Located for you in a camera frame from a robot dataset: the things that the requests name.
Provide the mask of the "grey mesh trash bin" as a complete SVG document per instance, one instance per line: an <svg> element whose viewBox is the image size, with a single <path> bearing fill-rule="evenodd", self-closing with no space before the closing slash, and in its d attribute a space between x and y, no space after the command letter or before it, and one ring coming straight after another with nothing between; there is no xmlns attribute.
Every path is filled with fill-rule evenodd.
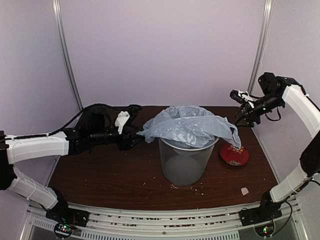
<svg viewBox="0 0 320 240"><path fill-rule="evenodd" d="M158 139L162 173L165 179L178 187L197 183L219 138L210 140L204 147L195 148L182 142Z"/></svg>

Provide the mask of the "light blue plastic trash bag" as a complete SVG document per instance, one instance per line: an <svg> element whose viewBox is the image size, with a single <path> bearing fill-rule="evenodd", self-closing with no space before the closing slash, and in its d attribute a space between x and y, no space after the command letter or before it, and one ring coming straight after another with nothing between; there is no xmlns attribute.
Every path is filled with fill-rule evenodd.
<svg viewBox="0 0 320 240"><path fill-rule="evenodd" d="M203 148L209 141L222 138L237 148L242 145L238 128L226 117L196 105L170 106L148 120L142 128L147 143L161 138Z"/></svg>

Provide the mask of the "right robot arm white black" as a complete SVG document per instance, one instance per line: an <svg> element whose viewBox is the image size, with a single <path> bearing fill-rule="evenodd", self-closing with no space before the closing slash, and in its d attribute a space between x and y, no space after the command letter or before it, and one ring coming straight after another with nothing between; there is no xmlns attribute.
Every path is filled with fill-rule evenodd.
<svg viewBox="0 0 320 240"><path fill-rule="evenodd" d="M289 107L310 136L310 142L300 155L297 166L280 183L265 192L255 209L259 220L270 219L291 195L297 194L320 172L320 109L311 100L302 84L292 77L265 72L258 78L261 97L241 90L232 90L230 97L240 104L235 124L247 127L261 123L261 116L279 107Z"/></svg>

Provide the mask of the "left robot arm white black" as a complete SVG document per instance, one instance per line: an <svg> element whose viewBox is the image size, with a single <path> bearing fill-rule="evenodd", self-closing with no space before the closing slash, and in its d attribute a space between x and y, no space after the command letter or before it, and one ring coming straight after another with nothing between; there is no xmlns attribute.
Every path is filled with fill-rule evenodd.
<svg viewBox="0 0 320 240"><path fill-rule="evenodd" d="M32 200L61 222L72 218L72 211L60 191L46 187L22 173L18 162L51 156L73 156L92 152L96 146L115 144L128 151L143 141L133 121L140 105L113 107L95 103L80 110L61 128L32 135L5 135L0 132L0 189Z"/></svg>

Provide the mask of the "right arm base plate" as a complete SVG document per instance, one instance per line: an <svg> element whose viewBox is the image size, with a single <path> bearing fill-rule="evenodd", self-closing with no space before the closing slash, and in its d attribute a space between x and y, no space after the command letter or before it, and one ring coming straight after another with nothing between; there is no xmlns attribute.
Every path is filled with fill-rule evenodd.
<svg viewBox="0 0 320 240"><path fill-rule="evenodd" d="M271 221L282 216L280 210L274 213L262 213L259 207L242 209L238 214L243 227Z"/></svg>

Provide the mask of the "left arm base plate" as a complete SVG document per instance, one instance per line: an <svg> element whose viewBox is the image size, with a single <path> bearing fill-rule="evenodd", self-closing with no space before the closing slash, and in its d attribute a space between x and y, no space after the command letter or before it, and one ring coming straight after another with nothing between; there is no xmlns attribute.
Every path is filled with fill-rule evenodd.
<svg viewBox="0 0 320 240"><path fill-rule="evenodd" d="M46 209L45 217L56 221L59 224L71 227L86 227L90 213L88 211L68 208L65 213L56 213L52 209Z"/></svg>

